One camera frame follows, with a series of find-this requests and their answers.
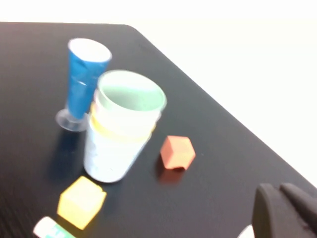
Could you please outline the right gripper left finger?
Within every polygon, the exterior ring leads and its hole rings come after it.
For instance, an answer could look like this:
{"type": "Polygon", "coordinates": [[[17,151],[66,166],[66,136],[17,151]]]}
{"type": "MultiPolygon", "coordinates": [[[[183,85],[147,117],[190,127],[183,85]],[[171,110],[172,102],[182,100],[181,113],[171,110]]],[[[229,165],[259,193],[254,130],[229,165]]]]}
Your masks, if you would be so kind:
{"type": "Polygon", "coordinates": [[[307,225],[285,195],[270,184],[256,189],[252,227],[256,238],[306,238],[307,225]]]}

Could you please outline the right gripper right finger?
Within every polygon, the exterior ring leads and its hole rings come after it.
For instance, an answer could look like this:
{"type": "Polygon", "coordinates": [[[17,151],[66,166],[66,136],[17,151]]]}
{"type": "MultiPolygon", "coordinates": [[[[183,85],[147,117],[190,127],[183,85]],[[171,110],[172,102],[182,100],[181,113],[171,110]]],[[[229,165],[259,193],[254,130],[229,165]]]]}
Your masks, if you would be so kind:
{"type": "Polygon", "coordinates": [[[290,201],[302,220],[317,236],[317,199],[291,183],[280,185],[280,191],[290,201]]]}

